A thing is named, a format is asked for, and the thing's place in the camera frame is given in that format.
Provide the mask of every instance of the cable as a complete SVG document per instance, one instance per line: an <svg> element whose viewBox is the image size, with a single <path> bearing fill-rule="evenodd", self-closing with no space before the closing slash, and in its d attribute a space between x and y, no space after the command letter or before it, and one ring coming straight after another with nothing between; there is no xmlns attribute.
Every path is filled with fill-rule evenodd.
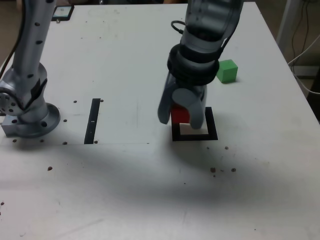
<svg viewBox="0 0 320 240"><path fill-rule="evenodd" d="M22 37L22 33L24 31L24 28L25 28L25 22L26 22L26 3L25 3L25 0L22 0L22 17L21 17L21 24L20 24L20 30L19 30L19 33L18 33L18 37L17 37L17 40L11 50L11 52L9 53L9 56L6 58L3 66L2 66L2 69L0 71L0 79L2 78L6 68L7 68L7 65L11 59L11 57L13 56L13 54L15 53L20 41L21 41L21 37Z"/></svg>
<svg viewBox="0 0 320 240"><path fill-rule="evenodd" d="M184 21L178 21L178 20L174 20L171 22L171 27L176 30L178 33L183 34L184 31L177 28L174 24L182 24L182 25L186 25L186 23Z"/></svg>
<svg viewBox="0 0 320 240"><path fill-rule="evenodd" d="M306 50L304 50L304 52L302 52L299 56L297 56L296 58L294 58L294 59L292 59L290 62L288 62L288 65L289 65L290 63L292 63L294 60L296 60L297 58L301 57L303 54L305 54L305 53L316 43L316 41L317 41L319 38L320 38L320 34L319 34L319 36L313 41L313 43L311 43L310 46L309 46Z"/></svg>
<svg viewBox="0 0 320 240"><path fill-rule="evenodd" d="M295 30L294 30L294 33L293 33L293 35L292 35L292 39L291 39L291 46L292 46L292 50L293 50L293 58L295 59L296 58L296 51L295 51L295 46L294 46L294 40L295 40L295 35L296 35L296 33L297 33L297 31L298 31L298 29L299 29L299 27L300 27L300 24L301 24L301 22L302 22L302 20L304 19L304 6L305 6L305 1L303 2L303 4L302 4L302 7L301 7L301 17L300 17L300 20L299 20L299 22L298 22L298 24L297 24L297 26L296 26L296 28L295 28ZM295 62L293 62L293 64L292 64L292 66L291 66L291 71L293 72L293 73L295 73Z"/></svg>
<svg viewBox="0 0 320 240"><path fill-rule="evenodd" d="M305 90L307 90L309 93L311 93L311 94L316 94L316 95L320 95L320 92L315 92L315 91L311 91L311 90L309 90L304 84L303 84L303 82L297 77L297 75L295 75L294 73L292 73L293 74L293 76L295 77L295 79L297 79L298 81L299 81L299 83L302 85L302 87L305 89Z"/></svg>
<svg viewBox="0 0 320 240"><path fill-rule="evenodd" d="M303 53L303 51L305 50L306 47L306 42L307 42L307 38L308 38L308 34L309 34L309 15L308 15L308 6L310 4L310 0L308 0L306 6L305 6L305 14L306 14L306 34L305 34L305 38L304 38L304 43L303 43L303 47L301 52ZM295 61L294 64L296 64L299 61L299 57L297 58L297 60Z"/></svg>

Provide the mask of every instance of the white table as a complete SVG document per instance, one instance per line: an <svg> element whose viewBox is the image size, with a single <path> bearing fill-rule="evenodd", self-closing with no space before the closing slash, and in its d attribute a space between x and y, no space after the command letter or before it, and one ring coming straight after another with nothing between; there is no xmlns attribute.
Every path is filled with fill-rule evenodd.
<svg viewBox="0 0 320 240"><path fill-rule="evenodd" d="M41 62L61 122L16 143L1 131L1 240L320 238L319 124L255 3L220 58L237 82L208 85L219 140L172 142L159 123L186 7L76 6L52 22ZM98 144L84 145L93 98Z"/></svg>

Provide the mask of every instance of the black strip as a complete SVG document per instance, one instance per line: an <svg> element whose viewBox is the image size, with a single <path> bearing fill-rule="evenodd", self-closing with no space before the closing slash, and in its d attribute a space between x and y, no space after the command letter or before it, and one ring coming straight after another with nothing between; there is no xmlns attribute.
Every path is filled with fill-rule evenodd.
<svg viewBox="0 0 320 240"><path fill-rule="evenodd" d="M100 107L100 98L92 99L88 125L86 127L86 132L84 137L84 144L94 144L99 107Z"/></svg>
<svg viewBox="0 0 320 240"><path fill-rule="evenodd" d="M207 106L205 108L205 121L208 129L208 134L190 134L181 135L180 124L173 123L171 118L171 130L172 130L172 141L211 141L218 140L218 134L215 125L214 115L212 113L211 107Z"/></svg>

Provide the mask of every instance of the floor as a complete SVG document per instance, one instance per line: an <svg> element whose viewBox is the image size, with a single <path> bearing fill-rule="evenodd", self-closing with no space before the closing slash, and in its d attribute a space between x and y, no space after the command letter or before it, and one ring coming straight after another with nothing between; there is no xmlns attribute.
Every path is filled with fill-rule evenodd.
<svg viewBox="0 0 320 240"><path fill-rule="evenodd" d="M286 5L287 0L256 0L264 19L267 22L267 25L274 37L277 36L280 22L282 19L282 14ZM310 44L313 39L319 34L319 19L318 12L320 11L320 4L314 3L313 6L309 6L308 10L310 11L310 27L309 27L309 38L307 39L306 45ZM2 63L9 52L11 51L20 26L20 13L16 8L16 2L13 0L3 1L0 0L0 63ZM305 36L305 22L302 22L300 30L297 32L295 47L298 50L299 47L303 45L304 36ZM293 58L292 47L289 44L288 48L285 51L284 57L287 61L290 61ZM301 59L299 65L320 65L320 44L318 47L315 46L312 51L306 54L303 59ZM306 79L303 80L307 87L312 85L312 80Z"/></svg>

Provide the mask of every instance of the black tape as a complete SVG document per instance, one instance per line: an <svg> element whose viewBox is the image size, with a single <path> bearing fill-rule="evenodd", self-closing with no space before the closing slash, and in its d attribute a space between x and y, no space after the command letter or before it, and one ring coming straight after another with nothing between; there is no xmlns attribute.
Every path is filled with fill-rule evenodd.
<svg viewBox="0 0 320 240"><path fill-rule="evenodd" d="M88 119L88 124L86 126L86 132L84 137L84 144L94 144L96 126L99 115L100 98L92 99L90 115Z"/></svg>

